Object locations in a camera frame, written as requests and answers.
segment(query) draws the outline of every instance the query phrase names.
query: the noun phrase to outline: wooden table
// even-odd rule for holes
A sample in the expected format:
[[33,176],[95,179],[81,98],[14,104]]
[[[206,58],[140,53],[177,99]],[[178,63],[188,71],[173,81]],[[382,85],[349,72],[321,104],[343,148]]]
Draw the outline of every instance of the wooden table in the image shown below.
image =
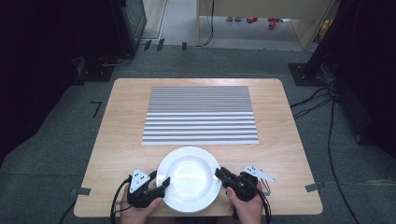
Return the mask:
[[[89,196],[79,195],[78,217],[108,217],[120,183],[138,168],[149,174],[163,158],[181,146],[142,145],[151,87],[159,86],[248,86],[259,144],[201,145],[220,166],[239,174],[243,165],[254,164],[276,178],[270,183],[273,215],[319,214],[322,204],[317,191],[304,186],[314,183],[303,145],[282,83],[278,79],[210,78],[121,78],[116,80],[84,180]],[[154,217],[182,217],[165,203]],[[221,188],[218,198],[193,216],[230,216],[228,198]]]
[[[292,19],[300,44],[307,49],[323,22],[335,17],[339,3],[340,0],[216,0],[213,16]],[[197,45],[200,45],[200,17],[211,15],[212,1],[197,0]]]

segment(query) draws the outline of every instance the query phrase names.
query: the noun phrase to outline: wire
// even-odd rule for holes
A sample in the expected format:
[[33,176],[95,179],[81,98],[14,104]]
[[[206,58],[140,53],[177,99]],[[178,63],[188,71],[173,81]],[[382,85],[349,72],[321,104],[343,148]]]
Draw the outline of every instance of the wire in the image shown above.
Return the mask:
[[262,179],[261,179],[261,181],[262,181],[262,184],[264,185],[265,189],[267,190],[268,195],[270,195],[271,194],[271,189],[270,189],[270,186],[268,185],[267,180],[265,180],[265,183],[264,183],[264,181]]
[[203,45],[197,45],[196,47],[204,47],[204,46],[208,45],[212,40],[213,41],[215,40],[215,38],[213,36],[213,33],[214,33],[214,31],[213,31],[213,14],[214,14],[214,10],[215,10],[215,0],[212,0],[212,11],[211,11],[212,15],[211,15],[210,24],[209,24],[210,36],[209,36],[209,38],[206,40],[206,42]]
[[349,210],[350,215],[352,215],[353,219],[355,219],[355,222],[359,224],[358,219],[356,218],[355,214],[353,213],[352,209],[349,206],[349,203],[347,202],[346,196],[341,188],[340,182],[338,181],[338,177],[334,171],[334,166],[332,164],[332,149],[331,149],[331,141],[332,141],[332,126],[334,123],[334,105],[335,105],[335,100],[332,101],[332,114],[331,114],[331,121],[330,121],[330,129],[329,129],[329,134],[327,137],[327,150],[329,154],[329,162],[330,162],[330,167],[332,169],[332,175],[334,176],[335,183],[337,185],[338,190],[340,191],[341,197],[343,198],[343,201],[346,205],[346,208]]
[[121,66],[121,65],[125,65],[126,63],[128,63],[129,61],[131,61],[133,55],[131,54],[128,59],[123,62],[123,63],[102,63],[102,66],[107,67],[107,66]]
[[299,103],[293,104],[293,105],[290,106],[290,108],[294,108],[297,105],[303,105],[303,104],[307,103],[308,101],[318,97],[318,96],[315,96],[315,95],[318,94],[320,91],[327,90],[327,89],[328,89],[328,87],[320,88],[319,90],[315,91],[308,99],[305,99],[305,100],[302,100]]
[[64,212],[64,215],[62,216],[61,220],[59,221],[60,224],[62,224],[64,222],[64,219],[66,218],[67,214],[70,212],[70,210],[76,205],[77,200],[75,200],[70,206],[69,208],[67,208],[67,210]]
[[118,213],[118,212],[120,212],[120,211],[127,210],[127,209],[129,209],[129,208],[132,207],[132,206],[129,206],[129,207],[126,208],[126,209],[121,209],[121,210],[118,210],[118,211],[114,211],[114,210],[115,210],[115,207],[116,207],[116,200],[117,200],[117,197],[118,197],[119,194],[120,194],[120,191],[121,191],[122,187],[123,187],[125,184],[127,184],[127,183],[131,183],[131,180],[132,180],[132,177],[129,176],[127,179],[125,179],[124,181],[122,181],[122,183],[120,184],[119,188],[117,189],[116,194],[114,195],[113,203],[111,204],[111,210],[110,210],[110,211],[111,211],[111,212],[110,212],[110,221],[111,221],[111,224],[115,224],[115,223],[116,223],[116,213]]
[[267,198],[265,197],[264,193],[262,193],[261,190],[257,189],[257,187],[254,186],[250,181],[246,180],[245,182],[247,182],[253,189],[255,189],[257,194],[259,194],[260,198],[262,199],[262,204],[263,204],[264,210],[265,210],[265,221],[267,224],[270,224],[271,219],[272,219],[272,213],[271,213],[271,206],[270,206]]
[[302,111],[298,112],[297,114],[293,115],[293,117],[294,117],[294,119],[298,119],[298,118],[308,114],[309,112],[311,112],[311,111],[313,111],[313,110],[315,110],[315,109],[317,109],[317,108],[319,108],[321,106],[324,106],[324,105],[328,104],[331,100],[332,100],[332,98],[327,99],[325,101],[322,101],[319,104],[315,105],[314,107],[311,107],[311,108],[308,108],[308,109],[305,109],[305,110],[302,110]]

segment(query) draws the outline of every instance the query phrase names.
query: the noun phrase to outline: floor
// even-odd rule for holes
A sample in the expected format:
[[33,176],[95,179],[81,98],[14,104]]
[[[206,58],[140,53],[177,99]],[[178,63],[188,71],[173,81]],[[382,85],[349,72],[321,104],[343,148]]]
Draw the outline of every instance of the floor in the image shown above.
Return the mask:
[[[156,44],[164,39],[165,45],[181,46],[186,42],[187,46],[196,47],[196,0],[145,0],[144,3],[148,25],[142,41],[151,39]],[[201,17],[200,23],[202,45],[210,36],[211,18]],[[265,18],[247,23],[247,18],[242,18],[242,21],[226,21],[225,17],[214,17],[213,40],[206,47],[303,51],[288,19],[278,22],[274,29],[269,29],[268,24]],[[154,29],[159,29],[158,38],[156,35],[148,37],[146,33]],[[316,46],[313,43],[308,51],[315,51]]]

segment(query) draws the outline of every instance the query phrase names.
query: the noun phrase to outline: white plate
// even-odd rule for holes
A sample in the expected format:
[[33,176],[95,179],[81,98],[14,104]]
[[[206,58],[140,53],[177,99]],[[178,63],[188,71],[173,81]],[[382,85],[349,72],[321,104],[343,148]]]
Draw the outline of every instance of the white plate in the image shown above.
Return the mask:
[[221,187],[215,176],[219,163],[199,147],[181,147],[169,153],[157,171],[157,187],[170,176],[163,201],[181,213],[195,213],[215,201]]

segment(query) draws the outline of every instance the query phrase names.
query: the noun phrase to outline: black tape mark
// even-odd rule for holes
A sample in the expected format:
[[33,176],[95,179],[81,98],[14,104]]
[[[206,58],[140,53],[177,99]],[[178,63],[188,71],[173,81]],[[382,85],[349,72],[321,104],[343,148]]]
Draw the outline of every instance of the black tape mark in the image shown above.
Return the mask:
[[98,102],[98,101],[90,101],[91,104],[98,104],[98,106],[96,107],[96,111],[93,114],[93,119],[96,118],[96,115],[98,114],[99,108],[102,105],[102,102]]
[[72,189],[70,191],[71,195],[90,195],[92,189],[87,188],[79,188],[79,189]]
[[164,41],[164,40],[165,40],[165,38],[162,38],[162,39],[160,40],[160,43],[158,44],[157,51],[160,51],[160,50],[163,49],[163,41]]
[[314,190],[326,189],[326,186],[322,182],[316,182],[315,184],[305,186],[306,192],[311,192]]
[[181,51],[184,51],[187,49],[187,42],[183,42],[181,45]]
[[151,40],[149,40],[148,42],[146,42],[146,45],[145,45],[145,50],[146,49],[149,49],[149,46],[151,45]]

